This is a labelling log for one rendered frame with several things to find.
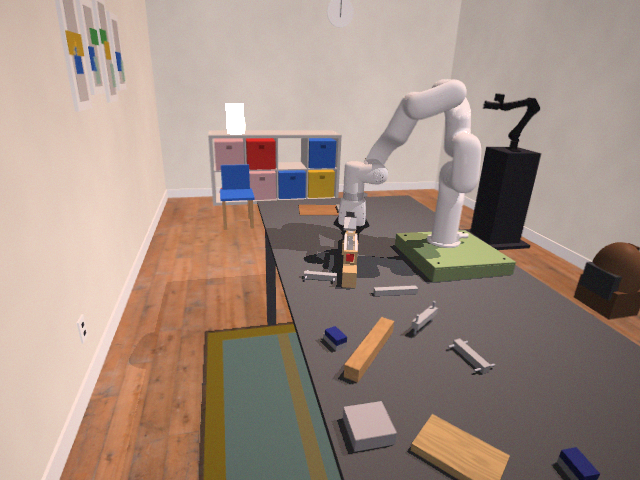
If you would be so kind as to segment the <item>orange rectangular bar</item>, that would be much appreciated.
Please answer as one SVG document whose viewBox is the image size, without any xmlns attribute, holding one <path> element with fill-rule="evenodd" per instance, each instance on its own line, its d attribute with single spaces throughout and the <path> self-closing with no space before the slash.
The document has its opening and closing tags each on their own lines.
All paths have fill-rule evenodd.
<svg viewBox="0 0 640 480">
<path fill-rule="evenodd" d="M 344 365 L 344 377 L 359 382 L 388 338 L 394 321 L 381 317 Z"/>
</svg>

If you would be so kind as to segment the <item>flat wooden board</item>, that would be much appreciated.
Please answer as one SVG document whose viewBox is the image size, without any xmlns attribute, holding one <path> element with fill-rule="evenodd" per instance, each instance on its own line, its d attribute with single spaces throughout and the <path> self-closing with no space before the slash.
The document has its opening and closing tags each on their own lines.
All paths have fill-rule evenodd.
<svg viewBox="0 0 640 480">
<path fill-rule="evenodd" d="M 411 451 L 459 480 L 501 480 L 510 457 L 433 414 Z"/>
</svg>

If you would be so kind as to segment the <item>brown wooden clipboard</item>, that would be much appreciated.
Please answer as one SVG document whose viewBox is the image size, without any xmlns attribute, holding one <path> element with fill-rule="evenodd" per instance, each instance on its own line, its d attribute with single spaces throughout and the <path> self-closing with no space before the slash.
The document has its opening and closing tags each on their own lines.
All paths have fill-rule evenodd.
<svg viewBox="0 0 640 480">
<path fill-rule="evenodd" d="M 339 215 L 339 205 L 299 205 L 300 215 Z"/>
</svg>

